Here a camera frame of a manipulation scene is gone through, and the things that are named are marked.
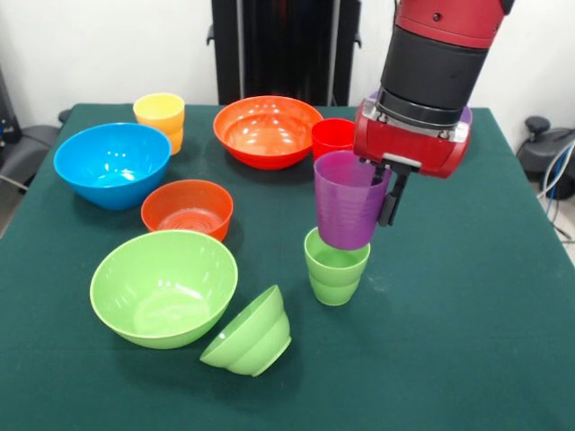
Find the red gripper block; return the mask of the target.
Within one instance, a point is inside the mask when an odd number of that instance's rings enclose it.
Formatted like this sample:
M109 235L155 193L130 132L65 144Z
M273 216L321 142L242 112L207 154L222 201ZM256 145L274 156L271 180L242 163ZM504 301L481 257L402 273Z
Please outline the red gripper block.
M441 137L437 130L428 135L416 133L379 120L373 120L360 110L355 117L353 153L373 164L370 185L387 183L395 162L412 167L416 172L446 179L457 169L467 152L471 138L471 112L465 110L449 131ZM378 217L380 226L392 226L401 202L408 174L398 173L392 190L386 194Z

